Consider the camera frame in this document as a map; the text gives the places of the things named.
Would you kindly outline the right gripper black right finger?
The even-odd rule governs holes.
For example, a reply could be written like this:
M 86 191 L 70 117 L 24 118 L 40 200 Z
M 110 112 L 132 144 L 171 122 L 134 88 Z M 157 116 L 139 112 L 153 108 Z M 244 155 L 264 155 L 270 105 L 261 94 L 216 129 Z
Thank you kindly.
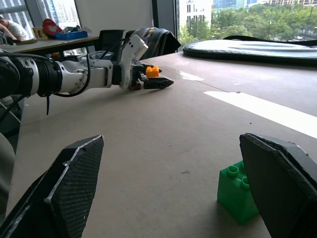
M 273 238 L 317 236 L 317 164 L 297 144 L 240 135 L 251 194 Z

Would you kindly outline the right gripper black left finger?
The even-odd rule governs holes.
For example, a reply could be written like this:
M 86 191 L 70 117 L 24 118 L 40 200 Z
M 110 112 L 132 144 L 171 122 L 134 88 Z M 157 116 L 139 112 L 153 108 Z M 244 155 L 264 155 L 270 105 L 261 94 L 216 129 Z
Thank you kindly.
M 80 238 L 96 193 L 104 137 L 66 146 L 0 227 L 2 238 Z

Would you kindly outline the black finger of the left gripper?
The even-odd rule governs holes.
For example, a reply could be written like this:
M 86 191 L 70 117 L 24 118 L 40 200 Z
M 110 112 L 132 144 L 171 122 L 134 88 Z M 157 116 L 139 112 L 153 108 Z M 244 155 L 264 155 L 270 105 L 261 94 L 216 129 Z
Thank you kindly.
M 171 86 L 174 83 L 174 81 L 166 77 L 147 77 L 142 72 L 139 72 L 139 80 L 143 82 L 144 89 L 164 89 Z
M 161 73 L 162 72 L 162 70 L 158 66 L 151 65 L 151 64 L 141 64 L 140 71 L 142 73 Z

